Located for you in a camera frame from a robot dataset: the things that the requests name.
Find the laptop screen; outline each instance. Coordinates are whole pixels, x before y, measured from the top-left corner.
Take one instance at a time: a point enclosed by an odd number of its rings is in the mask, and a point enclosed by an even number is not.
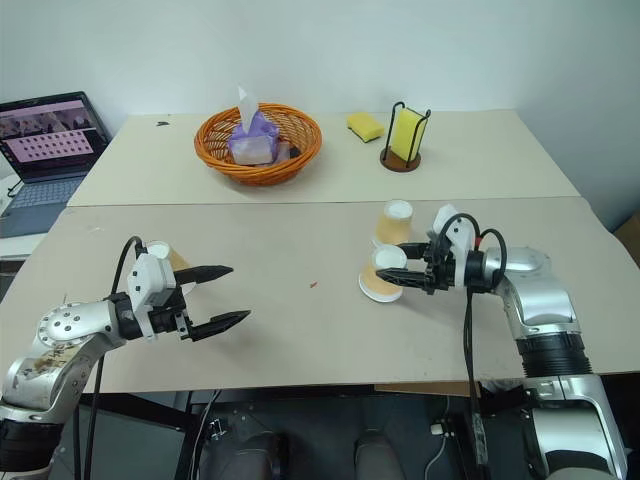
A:
[[[107,144],[82,92],[0,105],[0,152],[26,182],[86,174]]]

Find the laptop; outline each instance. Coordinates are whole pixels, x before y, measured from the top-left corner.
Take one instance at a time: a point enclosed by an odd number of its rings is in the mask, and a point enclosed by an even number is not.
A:
[[[0,153],[24,182],[0,238],[47,232],[108,144],[84,92],[0,104]]]

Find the table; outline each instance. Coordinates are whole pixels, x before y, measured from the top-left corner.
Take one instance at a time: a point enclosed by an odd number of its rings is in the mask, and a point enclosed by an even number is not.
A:
[[[640,271],[584,199],[453,203],[481,226],[500,229],[510,245],[551,256],[595,371],[640,368],[633,315]],[[442,204],[413,202],[412,239],[423,238]],[[0,370],[25,351],[51,307],[108,293],[122,244],[135,233],[171,243],[193,265],[235,268],[187,296],[195,322],[230,310],[253,313],[205,341],[164,334],[110,352],[105,392],[466,380],[463,292],[406,291],[381,305],[358,289],[381,209],[378,202],[67,208],[0,304]],[[500,300],[477,296],[474,320],[476,376],[521,377]]]
[[[20,177],[13,174],[0,180],[0,214],[9,206],[10,198],[7,197],[7,189],[17,183]],[[19,185],[14,190],[18,193],[22,188]],[[0,238],[0,260],[24,260],[42,242],[46,233],[35,235],[22,235],[19,237]]]
[[[377,114],[388,125],[388,116]],[[510,110],[434,112],[423,164],[411,173],[382,168],[385,138],[364,144],[346,114],[313,115],[318,155],[295,180],[239,185],[207,167],[193,137],[207,115],[131,116],[82,182],[70,206],[364,202],[578,196],[571,182]],[[158,122],[169,125],[156,126]]]

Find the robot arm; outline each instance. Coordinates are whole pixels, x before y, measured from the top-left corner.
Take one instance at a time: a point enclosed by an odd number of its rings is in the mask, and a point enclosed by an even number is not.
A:
[[[0,479],[46,479],[60,434],[80,400],[94,364],[142,336],[177,331],[192,341],[222,333],[250,312],[230,312],[194,326],[181,285],[233,269],[203,266],[173,272],[167,259],[136,251],[129,293],[68,303],[45,314],[27,355],[10,367],[0,399]]]
[[[532,474],[547,478],[579,467],[624,480],[627,461],[618,427],[549,257],[530,248],[508,248],[505,259],[497,248],[482,252],[474,235],[477,224],[457,215],[452,206],[443,207],[431,242],[399,245],[408,258],[426,262],[424,272],[385,269],[378,276],[428,294],[467,287],[500,296],[527,377],[523,421]],[[440,232],[447,223],[443,241]]]

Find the wicker basket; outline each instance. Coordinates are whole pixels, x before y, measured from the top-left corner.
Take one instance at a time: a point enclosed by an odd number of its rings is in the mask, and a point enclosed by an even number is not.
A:
[[[274,185],[294,177],[320,150],[320,128],[310,117],[286,105],[261,103],[260,111],[278,125],[280,140],[297,147],[300,155],[268,167],[234,163],[227,141],[240,123],[240,111],[235,107],[217,113],[200,127],[194,139],[198,156],[210,167],[245,185]]]

